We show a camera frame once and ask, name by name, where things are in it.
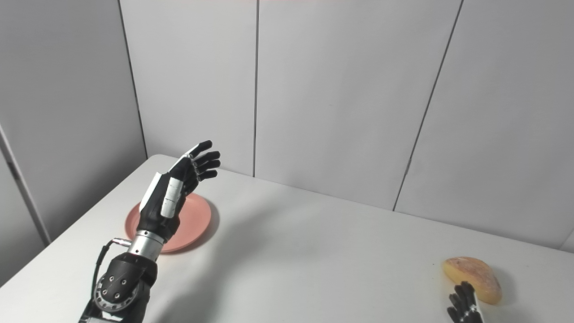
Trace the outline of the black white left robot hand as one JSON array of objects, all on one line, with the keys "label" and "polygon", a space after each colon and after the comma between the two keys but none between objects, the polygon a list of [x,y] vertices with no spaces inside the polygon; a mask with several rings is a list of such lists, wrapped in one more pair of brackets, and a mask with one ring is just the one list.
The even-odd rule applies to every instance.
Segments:
[{"label": "black white left robot hand", "polygon": [[211,151],[213,142],[203,141],[181,155],[164,173],[156,173],[140,206],[137,231],[152,233],[167,243],[180,226],[185,199],[203,180],[215,178],[221,153]]}]

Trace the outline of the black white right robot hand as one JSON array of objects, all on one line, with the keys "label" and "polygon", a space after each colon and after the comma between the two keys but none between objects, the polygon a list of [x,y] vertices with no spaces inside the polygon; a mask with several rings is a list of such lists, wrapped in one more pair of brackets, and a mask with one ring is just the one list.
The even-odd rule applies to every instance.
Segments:
[{"label": "black white right robot hand", "polygon": [[474,287],[467,281],[454,286],[454,293],[448,298],[451,306],[447,313],[454,323],[484,323]]}]

